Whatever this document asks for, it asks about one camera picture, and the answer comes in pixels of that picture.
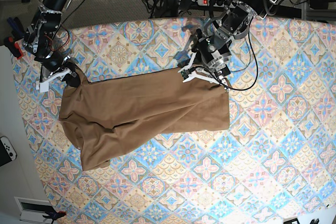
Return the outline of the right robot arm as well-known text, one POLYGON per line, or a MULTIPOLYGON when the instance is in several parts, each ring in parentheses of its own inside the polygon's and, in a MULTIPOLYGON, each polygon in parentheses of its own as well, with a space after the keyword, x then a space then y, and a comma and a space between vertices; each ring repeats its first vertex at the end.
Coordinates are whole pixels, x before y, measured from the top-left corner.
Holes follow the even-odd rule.
POLYGON ((31 24, 28 26, 22 45, 34 55, 34 60, 41 64, 36 89, 43 93, 49 91, 49 84, 59 78, 70 87, 80 85, 76 65, 69 56, 61 52, 61 47, 53 38, 61 27, 63 12, 72 0, 39 0, 39 6, 31 24))

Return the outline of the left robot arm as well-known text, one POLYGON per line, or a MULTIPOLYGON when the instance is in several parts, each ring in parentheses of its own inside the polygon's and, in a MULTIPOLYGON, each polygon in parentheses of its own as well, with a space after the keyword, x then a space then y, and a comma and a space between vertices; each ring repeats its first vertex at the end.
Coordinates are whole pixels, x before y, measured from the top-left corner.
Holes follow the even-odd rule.
POLYGON ((209 20, 191 36, 185 46, 189 61, 179 73, 184 82, 201 79, 230 90, 231 44, 249 38, 255 17, 273 16, 280 0, 210 0, 209 20))

